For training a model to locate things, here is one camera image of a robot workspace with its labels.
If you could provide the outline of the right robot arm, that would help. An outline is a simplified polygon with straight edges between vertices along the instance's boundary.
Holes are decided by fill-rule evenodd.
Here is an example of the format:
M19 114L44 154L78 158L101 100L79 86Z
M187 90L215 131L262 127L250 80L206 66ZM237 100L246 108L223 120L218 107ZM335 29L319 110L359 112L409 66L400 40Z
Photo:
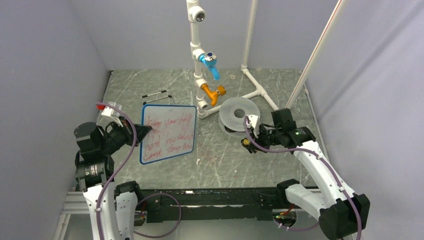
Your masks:
M362 239L366 228L370 200L356 193L335 171L320 148L316 137L306 127L297 126L288 108L271 113L273 124L260 122L257 115L246 115L243 127L246 137L242 146L251 154L291 153L306 168L314 180L318 193L314 193L295 179L280 182L275 200L282 207L295 205L317 220L317 225L329 240L343 240L356 235Z

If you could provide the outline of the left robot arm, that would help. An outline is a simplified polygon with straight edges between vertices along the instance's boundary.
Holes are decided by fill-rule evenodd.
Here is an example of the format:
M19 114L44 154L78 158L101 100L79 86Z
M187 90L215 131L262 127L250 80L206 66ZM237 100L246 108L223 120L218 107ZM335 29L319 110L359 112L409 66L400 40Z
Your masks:
M132 129L122 117L109 123L111 130L85 122L74 130L79 151L75 156L75 179L83 193L95 240L132 240L136 210L144 196L136 181L116 184L112 154L124 145L139 144L152 127L135 124Z

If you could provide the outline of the yellow black eraser pad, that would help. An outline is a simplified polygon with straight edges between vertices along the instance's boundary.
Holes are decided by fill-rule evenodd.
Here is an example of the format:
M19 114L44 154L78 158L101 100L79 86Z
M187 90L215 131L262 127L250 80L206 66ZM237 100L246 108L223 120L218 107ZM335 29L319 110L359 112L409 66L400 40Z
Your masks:
M242 139L240 142L241 142L241 145L242 145L244 148L248 148L248 147L249 147L249 145L250 145L250 141L249 141L247 138Z

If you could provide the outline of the blue framed whiteboard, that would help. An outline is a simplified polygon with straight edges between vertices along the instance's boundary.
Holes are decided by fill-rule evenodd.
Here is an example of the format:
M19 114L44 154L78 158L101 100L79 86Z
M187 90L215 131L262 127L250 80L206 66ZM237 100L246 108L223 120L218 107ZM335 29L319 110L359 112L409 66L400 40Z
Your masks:
M139 162L147 165L194 150L197 108L193 105L146 104L141 123L152 127L140 144Z

